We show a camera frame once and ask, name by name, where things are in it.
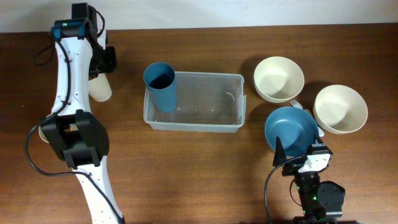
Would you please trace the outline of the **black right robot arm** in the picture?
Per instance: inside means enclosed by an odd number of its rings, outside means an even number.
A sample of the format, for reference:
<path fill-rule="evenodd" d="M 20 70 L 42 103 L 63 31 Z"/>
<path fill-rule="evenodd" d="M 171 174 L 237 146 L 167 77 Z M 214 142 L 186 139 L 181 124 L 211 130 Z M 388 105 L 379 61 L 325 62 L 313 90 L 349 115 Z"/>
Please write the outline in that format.
<path fill-rule="evenodd" d="M 328 168 L 332 151 L 314 135 L 302 156 L 287 159 L 280 138 L 276 138 L 273 166 L 282 168 L 283 176 L 293 176 L 300 198 L 302 217 L 294 217 L 294 223 L 336 223 L 341 217 L 345 189 L 332 182 L 320 180 L 319 173 Z"/>

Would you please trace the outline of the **blue cup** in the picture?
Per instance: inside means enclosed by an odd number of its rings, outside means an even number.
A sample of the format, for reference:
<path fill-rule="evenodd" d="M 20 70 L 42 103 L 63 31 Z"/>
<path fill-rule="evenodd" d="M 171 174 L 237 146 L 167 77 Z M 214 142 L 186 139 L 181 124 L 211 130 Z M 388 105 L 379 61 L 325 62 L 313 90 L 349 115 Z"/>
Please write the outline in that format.
<path fill-rule="evenodd" d="M 144 82 L 160 112 L 169 113 L 177 104 L 177 80 L 174 69 L 165 62 L 150 64 L 144 71 Z"/>

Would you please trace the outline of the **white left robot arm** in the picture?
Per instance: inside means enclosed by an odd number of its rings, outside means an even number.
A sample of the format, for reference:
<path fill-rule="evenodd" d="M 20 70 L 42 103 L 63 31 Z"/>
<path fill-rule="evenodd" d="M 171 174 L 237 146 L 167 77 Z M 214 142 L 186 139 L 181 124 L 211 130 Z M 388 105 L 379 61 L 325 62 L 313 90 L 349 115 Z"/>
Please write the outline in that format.
<path fill-rule="evenodd" d="M 112 91 L 106 74 L 117 58 L 108 45 L 103 16 L 88 3 L 72 4 L 72 17 L 55 21 L 50 30 L 58 58 L 57 93 L 51 113 L 37 126 L 42 139 L 78 178 L 93 223 L 124 223 L 114 199 L 107 171 L 109 137 L 94 117 L 90 98 L 102 102 Z"/>

